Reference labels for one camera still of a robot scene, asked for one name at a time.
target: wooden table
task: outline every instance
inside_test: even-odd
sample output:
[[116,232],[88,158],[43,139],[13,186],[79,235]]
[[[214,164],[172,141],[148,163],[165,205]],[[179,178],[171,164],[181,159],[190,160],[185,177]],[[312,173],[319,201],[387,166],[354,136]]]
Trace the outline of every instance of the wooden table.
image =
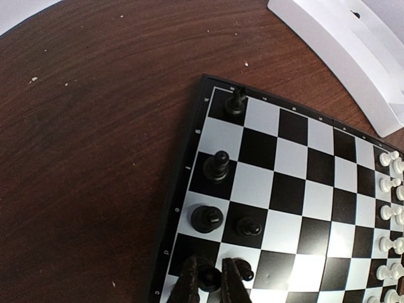
[[139,302],[202,73],[375,135],[266,3],[71,0],[0,37],[0,302]]

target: white square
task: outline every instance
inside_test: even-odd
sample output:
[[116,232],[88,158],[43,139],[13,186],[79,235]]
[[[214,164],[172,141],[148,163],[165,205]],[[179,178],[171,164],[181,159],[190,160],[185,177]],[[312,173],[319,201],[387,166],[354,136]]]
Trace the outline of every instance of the white square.
[[308,144],[310,148],[334,155],[333,127],[323,122],[309,119]]
[[279,111],[278,106],[249,97],[244,126],[277,137]]
[[351,259],[346,289],[365,289],[370,267],[371,259]]
[[[190,235],[197,238],[220,242],[223,237],[223,231],[225,228],[224,222],[226,222],[227,212],[229,210],[230,201],[211,196],[205,196],[204,194],[194,193],[188,191],[182,206],[182,212],[178,223],[177,233]],[[207,234],[197,232],[191,225],[192,212],[199,206],[215,206],[223,213],[223,223],[218,228]]]
[[320,292],[318,294],[317,303],[342,303],[344,295],[345,292],[343,290],[333,292]]
[[317,182],[306,181],[303,216],[330,221],[332,210],[333,188]]
[[261,248],[266,251],[295,254],[301,225],[301,216],[269,210]]
[[358,188],[357,173],[355,163],[335,157],[335,187],[356,193]]
[[391,191],[388,191],[387,193],[382,192],[380,189],[380,182],[383,179],[389,179],[390,176],[382,174],[381,172],[374,172],[374,177],[375,177],[375,184],[374,187],[376,188],[376,199],[391,202]]
[[219,150],[229,154],[231,160],[239,158],[243,127],[207,117],[202,129],[199,151],[214,155]]
[[285,303],[288,292],[285,290],[257,289],[250,293],[251,302],[254,303]]
[[[251,270],[256,273],[260,255],[260,249],[221,243],[217,256],[216,268],[220,271],[222,270],[222,260],[225,258],[241,258],[250,263]],[[254,279],[255,277],[251,281],[243,281],[244,286],[246,288],[252,288],[254,285]]]
[[351,258],[352,249],[354,249],[354,239],[354,225],[332,222],[327,257]]
[[305,179],[307,171],[307,147],[278,138],[276,144],[275,172]]
[[376,199],[361,194],[357,195],[356,225],[374,228],[376,215]]
[[297,254],[289,279],[289,292],[318,292],[326,257]]
[[374,288],[367,288],[365,290],[365,294],[364,294],[364,301],[363,302],[367,302],[369,300],[370,297],[376,297],[379,300],[381,300],[381,292],[383,291],[382,287],[374,287]]
[[387,259],[388,252],[380,250],[380,240],[383,237],[390,238],[390,231],[386,229],[374,229],[373,230],[373,248],[372,259]]
[[268,209],[273,171],[249,164],[237,163],[231,200]]
[[[387,259],[387,268],[390,270],[393,264],[401,264],[401,259],[400,258],[396,258],[396,259]],[[383,280],[383,287],[386,286],[392,286],[392,285],[396,285],[397,284],[397,280],[395,279],[390,279],[390,278],[386,278]]]
[[373,144],[358,137],[355,138],[355,141],[356,141],[356,162],[361,166],[374,170]]

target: white pawn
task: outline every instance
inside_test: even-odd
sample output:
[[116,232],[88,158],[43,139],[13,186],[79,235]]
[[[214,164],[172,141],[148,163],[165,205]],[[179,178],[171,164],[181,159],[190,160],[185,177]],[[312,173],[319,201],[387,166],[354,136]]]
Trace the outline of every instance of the white pawn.
[[380,240],[379,247],[381,251],[387,252],[391,248],[394,248],[395,253],[399,254],[401,248],[404,246],[404,238],[398,238],[394,241],[390,240],[388,237],[383,237]]
[[380,209],[380,217],[383,220],[389,220],[392,216],[400,215],[403,212],[403,208],[398,205],[393,205],[392,207],[384,205]]
[[381,303],[381,302],[378,298],[376,298],[375,296],[372,296],[367,300],[366,303]]
[[379,157],[380,164],[382,166],[389,166],[390,162],[396,160],[399,156],[400,154],[398,151],[393,151],[392,153],[382,153]]
[[398,295],[394,289],[387,291],[384,303],[404,303],[404,295]]
[[388,178],[384,178],[380,180],[380,189],[384,193],[388,193],[392,187],[400,186],[401,180],[400,179],[393,179],[390,180]]
[[404,172],[404,162],[401,158],[394,160],[393,169],[396,174],[402,174]]
[[397,188],[397,198],[400,201],[404,201],[404,186],[399,186]]

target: white chess piece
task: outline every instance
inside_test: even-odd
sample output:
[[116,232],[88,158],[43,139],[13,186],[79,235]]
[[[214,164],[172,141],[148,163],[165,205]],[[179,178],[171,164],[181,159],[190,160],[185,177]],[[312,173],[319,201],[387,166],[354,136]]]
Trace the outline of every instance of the white chess piece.
[[394,289],[387,291],[384,303],[404,303],[404,295],[398,295]]
[[389,166],[391,161],[396,160],[400,154],[398,151],[393,151],[392,153],[382,153],[379,157],[380,164],[382,166]]
[[397,158],[393,162],[393,169],[396,174],[402,174],[404,172],[404,162],[401,158]]
[[366,303],[381,303],[381,302],[378,298],[376,298],[375,296],[372,296],[367,300]]
[[404,201],[404,186],[399,186],[397,188],[397,198],[400,201]]
[[403,212],[403,208],[398,205],[393,205],[392,207],[384,205],[380,209],[380,217],[383,220],[389,220],[392,216],[400,215]]
[[384,193],[388,193],[392,187],[397,187],[401,185],[400,179],[393,179],[390,180],[388,178],[383,178],[380,180],[380,189]]

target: black square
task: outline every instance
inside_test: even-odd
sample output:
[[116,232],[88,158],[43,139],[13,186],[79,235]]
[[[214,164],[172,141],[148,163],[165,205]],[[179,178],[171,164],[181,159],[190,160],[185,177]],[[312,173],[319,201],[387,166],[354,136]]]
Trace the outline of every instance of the black square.
[[390,203],[382,201],[382,200],[376,200],[376,219],[375,219],[375,227],[377,229],[390,229],[390,220],[383,220],[380,216],[380,210],[384,206],[390,206]]
[[355,138],[349,134],[334,129],[334,155],[356,162]]
[[244,128],[239,161],[273,170],[275,166],[276,137]]
[[[403,232],[395,232],[394,230],[390,231],[390,240],[394,241],[400,237],[403,237]],[[398,258],[401,259],[399,254],[394,252],[394,249],[389,250],[389,259]]]
[[385,151],[381,150],[380,148],[378,148],[376,146],[373,146],[373,152],[374,152],[374,168],[378,172],[381,172],[382,174],[390,175],[390,168],[388,166],[382,166],[380,164],[380,155],[382,153],[385,153]]
[[307,146],[307,118],[280,110],[279,137]]
[[343,296],[342,303],[358,303],[364,300],[365,290],[347,290]]
[[383,286],[383,281],[377,279],[376,272],[380,266],[386,265],[386,264],[387,264],[387,259],[372,259],[371,267],[369,269],[369,278],[367,279],[366,288],[374,288],[374,287]]
[[373,231],[369,227],[355,226],[355,240],[353,241],[353,258],[372,257]]
[[224,111],[226,100],[232,98],[232,96],[232,93],[223,90],[215,90],[215,94],[213,95],[210,104],[209,117],[243,126],[244,120],[246,119],[246,111],[236,117],[232,117]]
[[334,157],[311,148],[307,157],[307,180],[334,186]]
[[355,224],[356,194],[334,188],[332,221]]
[[358,165],[358,193],[374,198],[375,177],[374,170]]
[[330,221],[303,217],[297,253],[325,256],[327,253],[330,228]]
[[203,256],[212,264],[216,264],[219,247],[219,242],[178,234],[172,253],[169,274],[179,276],[184,262],[192,255]]
[[317,298],[318,292],[289,292],[286,303],[317,303]]
[[[268,210],[265,210],[263,208],[258,208],[236,202],[230,202],[222,242],[240,246],[261,248],[267,214]],[[243,237],[239,235],[236,230],[237,222],[245,217],[250,217],[256,223],[261,224],[263,228],[262,233],[254,237]]]
[[351,259],[327,258],[320,290],[345,290],[350,262]]
[[253,288],[287,290],[294,254],[261,251]]
[[211,155],[207,153],[198,153],[189,190],[196,193],[205,194],[207,196],[214,196],[229,200],[230,195],[232,194],[234,174],[237,164],[235,161],[230,161],[229,174],[223,180],[223,182],[215,184],[208,180],[203,174],[203,164],[210,156]]
[[305,187],[305,180],[275,172],[273,174],[270,209],[301,215]]

